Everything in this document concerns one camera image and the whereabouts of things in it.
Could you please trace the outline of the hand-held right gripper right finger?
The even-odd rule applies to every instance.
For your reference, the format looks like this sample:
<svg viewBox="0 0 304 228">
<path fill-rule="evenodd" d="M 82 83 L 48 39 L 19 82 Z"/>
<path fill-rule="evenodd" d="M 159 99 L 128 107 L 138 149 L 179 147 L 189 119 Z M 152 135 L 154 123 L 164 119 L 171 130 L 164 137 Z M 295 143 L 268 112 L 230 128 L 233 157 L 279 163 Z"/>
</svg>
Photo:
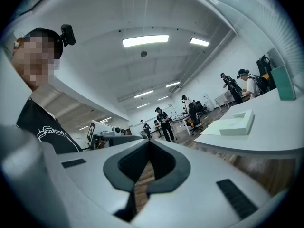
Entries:
<svg viewBox="0 0 304 228">
<path fill-rule="evenodd" d="M 152 146 L 175 157 L 172 172 L 154 183 L 148 202 L 131 221 L 137 228 L 257 228 L 274 213 L 275 196 L 223 159 L 171 142 Z"/>
</svg>

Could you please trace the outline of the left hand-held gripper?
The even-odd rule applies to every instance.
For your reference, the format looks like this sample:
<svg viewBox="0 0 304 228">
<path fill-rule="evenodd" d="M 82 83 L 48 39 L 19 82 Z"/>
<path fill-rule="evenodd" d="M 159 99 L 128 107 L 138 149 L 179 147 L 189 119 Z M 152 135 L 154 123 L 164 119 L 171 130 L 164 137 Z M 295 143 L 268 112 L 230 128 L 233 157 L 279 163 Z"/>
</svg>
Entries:
<svg viewBox="0 0 304 228">
<path fill-rule="evenodd" d="M 141 140 L 141 135 L 124 135 L 119 127 L 92 120 L 88 129 L 86 142 L 89 150 L 108 148 L 135 140 Z"/>
</svg>

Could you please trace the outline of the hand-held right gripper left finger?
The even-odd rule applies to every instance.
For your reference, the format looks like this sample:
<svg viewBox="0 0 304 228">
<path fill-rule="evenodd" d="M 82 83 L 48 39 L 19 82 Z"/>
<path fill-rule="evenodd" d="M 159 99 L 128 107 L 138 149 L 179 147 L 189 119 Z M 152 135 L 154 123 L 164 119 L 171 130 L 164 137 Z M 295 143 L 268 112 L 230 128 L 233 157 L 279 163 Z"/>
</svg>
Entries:
<svg viewBox="0 0 304 228">
<path fill-rule="evenodd" d="M 134 186 L 149 160 L 148 144 L 148 140 L 135 140 L 58 158 L 73 183 L 94 204 L 129 222 L 137 214 Z"/>
</svg>

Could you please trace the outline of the pale green folder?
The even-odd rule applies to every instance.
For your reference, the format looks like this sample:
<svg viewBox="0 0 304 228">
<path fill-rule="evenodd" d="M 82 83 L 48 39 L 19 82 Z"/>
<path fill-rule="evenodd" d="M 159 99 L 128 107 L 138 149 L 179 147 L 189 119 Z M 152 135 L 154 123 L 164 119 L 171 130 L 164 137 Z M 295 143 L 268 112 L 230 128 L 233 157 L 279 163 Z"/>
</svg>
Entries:
<svg viewBox="0 0 304 228">
<path fill-rule="evenodd" d="M 215 120 L 200 134 L 205 135 L 248 135 L 254 119 L 252 109 L 232 115 L 230 119 Z"/>
</svg>

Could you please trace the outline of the white desk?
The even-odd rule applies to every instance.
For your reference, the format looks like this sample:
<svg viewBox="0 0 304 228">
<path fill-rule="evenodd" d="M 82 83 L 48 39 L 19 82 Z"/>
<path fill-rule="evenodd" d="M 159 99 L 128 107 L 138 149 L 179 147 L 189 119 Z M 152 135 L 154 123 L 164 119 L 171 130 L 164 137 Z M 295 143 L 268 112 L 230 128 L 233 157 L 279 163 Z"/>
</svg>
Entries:
<svg viewBox="0 0 304 228">
<path fill-rule="evenodd" d="M 175 135 L 178 135 L 180 132 L 186 130 L 188 136 L 191 136 L 189 127 L 187 126 L 186 120 L 190 119 L 190 114 L 185 114 L 181 117 L 175 118 L 171 121 L 171 126 Z"/>
</svg>

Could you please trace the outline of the person's black printed T-shirt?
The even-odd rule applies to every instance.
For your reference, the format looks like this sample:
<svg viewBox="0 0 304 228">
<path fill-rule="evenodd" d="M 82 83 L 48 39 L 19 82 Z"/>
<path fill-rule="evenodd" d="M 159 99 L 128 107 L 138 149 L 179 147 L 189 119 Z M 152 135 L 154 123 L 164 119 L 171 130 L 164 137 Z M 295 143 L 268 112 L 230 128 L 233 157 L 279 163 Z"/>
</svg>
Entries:
<svg viewBox="0 0 304 228">
<path fill-rule="evenodd" d="M 16 126 L 29 131 L 39 141 L 51 144 L 56 154 L 82 151 L 58 120 L 32 99 L 24 105 Z"/>
</svg>

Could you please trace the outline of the white water dispenser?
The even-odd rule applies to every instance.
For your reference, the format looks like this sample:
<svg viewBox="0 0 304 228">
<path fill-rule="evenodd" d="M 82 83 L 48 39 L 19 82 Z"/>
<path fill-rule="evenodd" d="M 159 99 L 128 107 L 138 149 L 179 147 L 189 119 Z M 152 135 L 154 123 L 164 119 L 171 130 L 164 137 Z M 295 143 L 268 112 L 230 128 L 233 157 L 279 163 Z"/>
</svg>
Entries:
<svg viewBox="0 0 304 228">
<path fill-rule="evenodd" d="M 209 111 L 213 111 L 214 110 L 214 105 L 213 105 L 213 102 L 212 100 L 209 98 L 209 96 L 207 94 L 203 94 L 203 102 L 204 102 L 204 105 L 207 107 L 207 109 Z"/>
</svg>

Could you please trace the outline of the small white table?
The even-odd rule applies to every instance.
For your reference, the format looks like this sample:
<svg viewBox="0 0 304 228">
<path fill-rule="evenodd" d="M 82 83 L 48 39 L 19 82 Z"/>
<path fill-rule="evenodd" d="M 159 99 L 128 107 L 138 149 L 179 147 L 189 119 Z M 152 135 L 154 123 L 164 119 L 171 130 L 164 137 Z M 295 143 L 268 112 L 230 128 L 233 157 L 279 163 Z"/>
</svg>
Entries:
<svg viewBox="0 0 304 228">
<path fill-rule="evenodd" d="M 219 107 L 219 109 L 222 111 L 221 107 L 226 106 L 228 109 L 230 108 L 230 104 L 234 102 L 234 98 L 230 91 L 226 91 L 216 97 L 215 99 L 216 105 Z"/>
</svg>

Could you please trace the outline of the row of ceiling light panels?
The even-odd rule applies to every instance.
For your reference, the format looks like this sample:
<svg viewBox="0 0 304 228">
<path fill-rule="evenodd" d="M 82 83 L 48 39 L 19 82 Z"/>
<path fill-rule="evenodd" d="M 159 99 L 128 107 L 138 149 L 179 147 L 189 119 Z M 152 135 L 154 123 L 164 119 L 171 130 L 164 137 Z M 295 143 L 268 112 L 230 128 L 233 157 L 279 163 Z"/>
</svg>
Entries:
<svg viewBox="0 0 304 228">
<path fill-rule="evenodd" d="M 131 115 L 167 100 L 211 52 L 211 43 L 188 35 L 104 37 L 73 49 L 110 94 L 106 101 L 112 106 L 97 121 L 121 128 L 128 127 Z"/>
</svg>

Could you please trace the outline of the green book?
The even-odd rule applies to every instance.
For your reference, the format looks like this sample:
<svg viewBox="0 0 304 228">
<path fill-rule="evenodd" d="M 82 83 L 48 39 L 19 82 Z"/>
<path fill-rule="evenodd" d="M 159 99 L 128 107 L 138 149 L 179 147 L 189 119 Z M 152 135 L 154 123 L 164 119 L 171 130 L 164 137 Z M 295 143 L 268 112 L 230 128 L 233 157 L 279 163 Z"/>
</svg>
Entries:
<svg viewBox="0 0 304 228">
<path fill-rule="evenodd" d="M 278 90 L 281 101 L 294 101 L 295 90 L 285 66 L 280 66 L 271 71 L 271 75 Z"/>
</svg>

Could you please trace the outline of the white window blinds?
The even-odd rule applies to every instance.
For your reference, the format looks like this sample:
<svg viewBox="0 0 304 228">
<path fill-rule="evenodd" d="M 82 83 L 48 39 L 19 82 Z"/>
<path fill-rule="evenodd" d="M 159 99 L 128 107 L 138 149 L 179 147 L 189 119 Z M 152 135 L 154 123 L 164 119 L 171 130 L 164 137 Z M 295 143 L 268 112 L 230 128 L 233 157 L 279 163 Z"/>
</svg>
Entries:
<svg viewBox="0 0 304 228">
<path fill-rule="evenodd" d="M 292 78 L 304 76 L 304 44 L 290 16 L 278 0 L 240 0 L 244 10 L 272 41 Z"/>
</svg>

